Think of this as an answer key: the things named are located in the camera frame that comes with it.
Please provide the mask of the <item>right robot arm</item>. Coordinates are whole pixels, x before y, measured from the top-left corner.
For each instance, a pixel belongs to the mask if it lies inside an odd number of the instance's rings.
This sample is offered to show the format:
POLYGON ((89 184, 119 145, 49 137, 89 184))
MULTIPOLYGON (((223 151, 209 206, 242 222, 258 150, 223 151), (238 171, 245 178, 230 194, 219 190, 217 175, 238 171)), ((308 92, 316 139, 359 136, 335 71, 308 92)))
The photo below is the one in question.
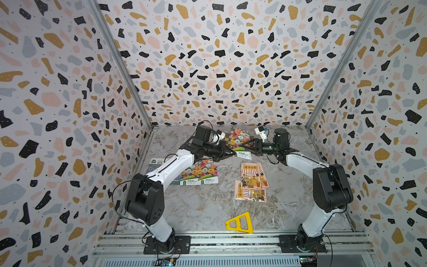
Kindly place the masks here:
POLYGON ((308 218, 299 225, 291 244, 304 253, 320 248, 325 227, 336 214, 345 213, 354 199, 344 167, 314 160, 292 148, 291 136, 286 129, 275 129, 272 142, 268 142, 261 127, 256 132, 259 138, 239 146, 256 156, 272 155, 278 163, 312 179, 314 206, 308 218))

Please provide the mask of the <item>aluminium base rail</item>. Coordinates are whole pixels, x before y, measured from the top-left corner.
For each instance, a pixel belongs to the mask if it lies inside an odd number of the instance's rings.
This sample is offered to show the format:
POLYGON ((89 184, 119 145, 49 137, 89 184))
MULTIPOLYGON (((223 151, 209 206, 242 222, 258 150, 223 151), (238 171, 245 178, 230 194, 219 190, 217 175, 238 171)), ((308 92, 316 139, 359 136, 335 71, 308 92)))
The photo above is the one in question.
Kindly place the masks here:
POLYGON ((95 267, 379 267, 373 245, 359 232, 326 233, 307 252, 295 246, 290 232, 252 234, 178 233, 169 252, 158 251, 145 234, 103 235, 95 267))

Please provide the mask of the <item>colourful flower seed packet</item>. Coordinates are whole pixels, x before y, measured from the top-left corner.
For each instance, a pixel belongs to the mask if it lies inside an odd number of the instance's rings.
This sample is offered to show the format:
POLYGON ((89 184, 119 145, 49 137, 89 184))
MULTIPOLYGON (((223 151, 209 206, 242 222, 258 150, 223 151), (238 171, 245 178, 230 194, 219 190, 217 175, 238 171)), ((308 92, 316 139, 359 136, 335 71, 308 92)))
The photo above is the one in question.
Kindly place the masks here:
POLYGON ((229 134, 228 145, 233 151, 236 152, 235 157, 252 160, 252 154, 250 151, 245 150, 241 145, 245 142, 252 140, 252 136, 247 130, 239 129, 236 127, 231 128, 229 134))
POLYGON ((218 166, 212 160, 201 160, 196 167, 197 181, 200 185, 211 185, 219 183, 218 166))
POLYGON ((184 170, 181 174, 180 185, 201 185, 201 178, 205 175, 203 162, 197 162, 184 170))

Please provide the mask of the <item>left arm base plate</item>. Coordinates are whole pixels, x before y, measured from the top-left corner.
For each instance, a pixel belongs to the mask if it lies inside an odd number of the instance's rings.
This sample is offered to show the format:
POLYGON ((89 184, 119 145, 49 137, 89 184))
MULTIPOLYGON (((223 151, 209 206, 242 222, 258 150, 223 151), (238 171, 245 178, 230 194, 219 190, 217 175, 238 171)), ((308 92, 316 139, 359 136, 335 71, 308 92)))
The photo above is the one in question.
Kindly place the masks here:
POLYGON ((148 237, 145 241, 143 253, 145 255, 189 254, 190 245, 191 237, 189 235, 174 236, 164 243, 154 237, 148 237))

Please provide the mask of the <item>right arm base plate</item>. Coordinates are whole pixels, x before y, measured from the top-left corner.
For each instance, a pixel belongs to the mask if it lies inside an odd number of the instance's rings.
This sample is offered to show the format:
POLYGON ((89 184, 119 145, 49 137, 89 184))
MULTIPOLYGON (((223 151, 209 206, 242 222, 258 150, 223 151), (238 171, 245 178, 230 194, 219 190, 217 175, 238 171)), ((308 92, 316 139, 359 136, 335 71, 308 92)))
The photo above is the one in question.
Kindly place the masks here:
POLYGON ((325 253, 322 236, 309 238, 304 235, 279 235, 279 244, 282 253, 325 253))

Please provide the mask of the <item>lavender seed packet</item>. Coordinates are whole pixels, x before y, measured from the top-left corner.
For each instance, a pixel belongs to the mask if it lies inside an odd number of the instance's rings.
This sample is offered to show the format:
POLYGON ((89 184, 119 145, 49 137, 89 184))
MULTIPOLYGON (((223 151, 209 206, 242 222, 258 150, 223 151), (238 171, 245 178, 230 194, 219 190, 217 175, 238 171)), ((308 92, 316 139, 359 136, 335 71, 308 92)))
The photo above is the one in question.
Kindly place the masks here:
POLYGON ((167 169, 169 164, 170 160, 165 161, 165 159, 153 158, 149 162, 147 175, 154 176, 157 175, 157 173, 162 173, 165 169, 167 169))
POLYGON ((180 174, 179 176, 177 176, 176 178, 174 178, 171 181, 171 185, 180 185, 182 178, 183 178, 183 176, 182 176, 182 174, 180 174))

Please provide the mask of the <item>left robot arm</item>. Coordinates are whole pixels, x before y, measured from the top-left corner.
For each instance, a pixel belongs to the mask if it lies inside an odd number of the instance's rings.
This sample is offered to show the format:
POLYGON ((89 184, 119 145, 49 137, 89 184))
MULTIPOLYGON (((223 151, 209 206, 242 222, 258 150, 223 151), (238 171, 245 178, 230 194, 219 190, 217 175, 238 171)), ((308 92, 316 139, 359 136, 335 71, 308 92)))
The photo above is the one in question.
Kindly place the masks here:
POLYGON ((163 215, 165 210, 165 190, 169 185, 195 163, 212 159, 215 162, 231 158, 236 152, 227 146, 221 131, 198 125, 195 132, 178 149, 173 157, 157 169, 142 175, 136 174, 131 180, 120 183, 129 184, 124 201, 125 211, 131 215, 129 221, 140 223, 151 234, 148 239, 157 253, 177 250, 176 232, 163 215))

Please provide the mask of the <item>yellow triangular plastic tool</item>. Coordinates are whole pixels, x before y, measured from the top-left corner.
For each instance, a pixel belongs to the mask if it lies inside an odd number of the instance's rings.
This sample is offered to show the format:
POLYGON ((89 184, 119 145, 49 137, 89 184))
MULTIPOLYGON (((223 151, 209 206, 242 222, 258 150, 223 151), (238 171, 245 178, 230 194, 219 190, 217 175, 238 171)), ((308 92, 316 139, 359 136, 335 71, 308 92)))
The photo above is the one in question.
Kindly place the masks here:
POLYGON ((245 212, 225 222, 225 228, 230 231, 253 234, 254 229, 249 212, 245 212))

